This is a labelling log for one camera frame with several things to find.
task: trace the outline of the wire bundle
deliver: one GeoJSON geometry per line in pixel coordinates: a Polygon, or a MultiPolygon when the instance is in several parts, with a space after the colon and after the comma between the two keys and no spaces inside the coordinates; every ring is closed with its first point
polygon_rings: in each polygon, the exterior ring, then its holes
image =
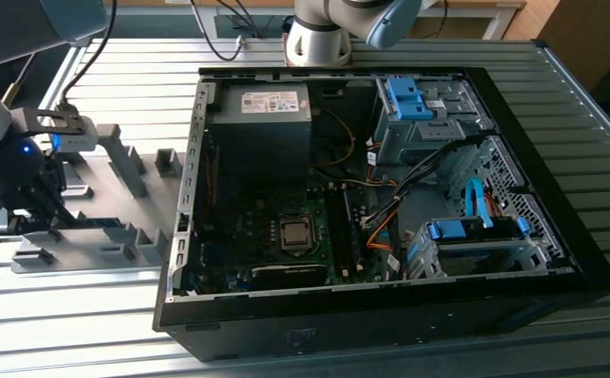
{"type": "Polygon", "coordinates": [[[440,149],[438,149],[424,159],[422,159],[422,161],[411,168],[408,173],[404,175],[403,179],[398,182],[396,188],[394,189],[394,193],[391,194],[390,202],[383,207],[380,207],[379,210],[375,211],[362,222],[362,226],[364,226],[375,222],[383,215],[388,214],[384,217],[384,220],[379,224],[378,228],[375,229],[374,233],[371,234],[368,241],[366,242],[366,246],[368,248],[392,250],[390,246],[375,243],[375,238],[399,211],[400,203],[410,192],[410,185],[412,183],[418,183],[426,176],[428,176],[435,171],[435,169],[439,167],[440,158],[450,151],[456,150],[462,146],[476,144],[478,141],[479,138],[472,137],[463,140],[455,140],[447,143],[443,147],[440,147],[440,149]]]}

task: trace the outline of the black cable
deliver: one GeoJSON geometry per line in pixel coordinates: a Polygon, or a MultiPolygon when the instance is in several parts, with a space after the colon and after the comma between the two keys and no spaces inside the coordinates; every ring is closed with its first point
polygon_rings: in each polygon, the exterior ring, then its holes
{"type": "Polygon", "coordinates": [[[20,70],[20,74],[17,75],[17,78],[12,82],[15,85],[21,85],[24,83],[24,80],[27,80],[27,77],[29,76],[29,72],[32,71],[32,66],[33,66],[33,60],[36,59],[37,53],[33,53],[29,55],[29,58],[27,59],[27,62],[24,63],[23,69],[20,70]]]}
{"type": "Polygon", "coordinates": [[[113,25],[116,24],[116,9],[117,9],[117,0],[112,0],[112,14],[111,14],[111,17],[108,20],[107,32],[104,33],[104,37],[101,38],[101,42],[95,51],[95,54],[91,57],[91,60],[87,61],[87,64],[83,66],[81,71],[76,74],[76,76],[73,76],[72,81],[69,81],[69,83],[61,90],[60,102],[64,104],[68,104],[67,96],[68,96],[69,90],[77,84],[77,81],[81,79],[83,75],[85,75],[87,70],[91,68],[96,59],[101,55],[101,52],[104,51],[104,47],[107,47],[107,42],[108,42],[108,39],[111,38],[112,32],[113,32],[113,25]]]}
{"type": "Polygon", "coordinates": [[[240,25],[240,24],[236,23],[236,21],[232,18],[232,16],[225,15],[225,19],[232,23],[232,28],[233,29],[244,29],[245,28],[245,25],[240,25]]]}
{"type": "Polygon", "coordinates": [[[191,3],[192,14],[193,14],[193,16],[196,18],[197,27],[200,28],[201,36],[204,37],[204,40],[207,41],[207,45],[209,45],[211,52],[223,61],[233,61],[237,58],[237,55],[240,54],[241,43],[237,43],[237,48],[236,48],[235,53],[232,54],[231,57],[224,57],[223,55],[220,55],[219,51],[216,51],[216,48],[211,44],[209,36],[207,35],[207,30],[204,29],[204,24],[201,23],[200,13],[197,12],[197,6],[195,4],[195,1],[193,0],[188,0],[188,2],[191,3]]]}
{"type": "Polygon", "coordinates": [[[247,18],[249,19],[251,26],[253,27],[253,31],[255,31],[255,37],[256,37],[256,38],[263,38],[263,35],[260,35],[259,28],[255,26],[253,17],[249,15],[249,11],[245,10],[244,4],[241,4],[241,0],[235,0],[235,2],[236,2],[237,5],[240,6],[241,11],[244,12],[247,18]]]}
{"type": "Polygon", "coordinates": [[[394,271],[394,268],[391,269],[391,274],[390,274],[390,281],[396,281],[403,279],[403,272],[404,272],[404,266],[406,266],[406,256],[403,251],[400,250],[400,236],[399,236],[399,215],[394,218],[391,218],[390,222],[387,223],[387,232],[390,234],[390,246],[391,246],[391,255],[394,258],[399,261],[399,271],[394,271]]]}
{"type": "Polygon", "coordinates": [[[450,8],[448,0],[443,0],[443,18],[440,19],[439,30],[431,34],[427,34],[424,37],[420,37],[420,39],[431,38],[431,37],[438,38],[440,36],[440,32],[443,31],[443,28],[444,28],[444,22],[448,20],[448,8],[450,8]]]}
{"type": "Polygon", "coordinates": [[[241,20],[241,22],[245,24],[245,26],[252,29],[253,27],[251,26],[251,22],[244,18],[244,16],[235,10],[235,8],[231,7],[231,5],[224,2],[223,0],[216,0],[216,2],[219,4],[223,5],[224,8],[227,8],[232,14],[235,14],[235,16],[241,20]]]}
{"type": "Polygon", "coordinates": [[[443,0],[443,19],[440,20],[440,26],[439,26],[439,30],[435,32],[435,38],[438,38],[440,36],[440,32],[443,31],[443,28],[444,28],[444,22],[448,20],[448,7],[450,7],[450,4],[448,4],[448,0],[443,0]]]}
{"type": "Polygon", "coordinates": [[[422,159],[399,181],[399,185],[396,185],[391,195],[391,202],[380,207],[379,210],[372,213],[368,218],[366,218],[364,224],[372,223],[379,217],[382,217],[383,214],[391,211],[395,206],[400,205],[404,196],[408,195],[410,192],[408,185],[419,182],[426,176],[434,173],[439,167],[439,159],[448,154],[450,151],[456,150],[462,146],[478,144],[480,142],[480,138],[483,138],[483,136],[472,136],[467,139],[454,140],[432,152],[424,159],[422,159]]]}

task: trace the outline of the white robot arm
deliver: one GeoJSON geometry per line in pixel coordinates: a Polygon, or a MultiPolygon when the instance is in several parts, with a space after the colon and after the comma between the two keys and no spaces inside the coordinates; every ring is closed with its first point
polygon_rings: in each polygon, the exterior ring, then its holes
{"type": "Polygon", "coordinates": [[[295,66],[344,65],[351,57],[350,33],[378,49],[403,38],[422,0],[296,0],[286,56],[295,66]]]}

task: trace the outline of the floor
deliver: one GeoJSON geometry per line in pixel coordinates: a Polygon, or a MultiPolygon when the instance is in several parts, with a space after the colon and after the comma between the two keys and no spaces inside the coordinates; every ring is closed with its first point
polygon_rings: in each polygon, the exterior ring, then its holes
{"type": "MultiPolygon", "coordinates": [[[[240,33],[251,36],[247,27],[237,28],[237,20],[217,18],[217,32],[221,38],[235,38],[240,33]]],[[[282,17],[256,16],[255,24],[266,38],[279,38],[283,33],[282,17]]],[[[115,38],[200,38],[196,23],[188,16],[119,15],[113,31],[115,38]]],[[[41,52],[37,56],[32,73],[23,86],[13,107],[36,107],[45,94],[57,67],[67,54],[68,46],[60,46],[41,52]]],[[[0,66],[0,94],[13,81],[24,59],[0,66]]],[[[610,73],[593,91],[593,97],[610,115],[610,73]]]]}

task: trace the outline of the wooden cabinet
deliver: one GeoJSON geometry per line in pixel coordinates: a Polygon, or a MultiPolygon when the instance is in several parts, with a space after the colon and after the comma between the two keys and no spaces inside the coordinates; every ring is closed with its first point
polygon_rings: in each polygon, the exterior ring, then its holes
{"type": "Polygon", "coordinates": [[[610,69],[610,0],[527,0],[504,39],[543,39],[591,90],[610,69]]]}

